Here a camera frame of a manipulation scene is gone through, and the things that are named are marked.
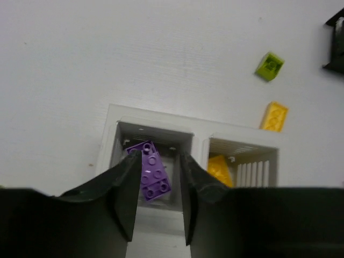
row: black plastic part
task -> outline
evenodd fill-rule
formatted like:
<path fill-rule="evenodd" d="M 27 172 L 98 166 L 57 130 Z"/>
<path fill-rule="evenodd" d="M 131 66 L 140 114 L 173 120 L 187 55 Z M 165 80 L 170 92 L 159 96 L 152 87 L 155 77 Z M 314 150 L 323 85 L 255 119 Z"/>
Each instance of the black plastic part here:
<path fill-rule="evenodd" d="M 344 190 L 227 188 L 181 155 L 192 258 L 344 257 Z"/>
<path fill-rule="evenodd" d="M 1 253 L 125 258 L 133 235 L 141 163 L 141 152 L 133 152 L 61 197 L 30 189 L 0 189 Z"/>
<path fill-rule="evenodd" d="M 323 68 L 337 73 L 344 74 L 344 28 L 336 35 L 335 26 L 340 17 L 344 17 L 344 8 L 326 22 L 326 25 L 333 27 L 331 40 L 330 63 Z"/>

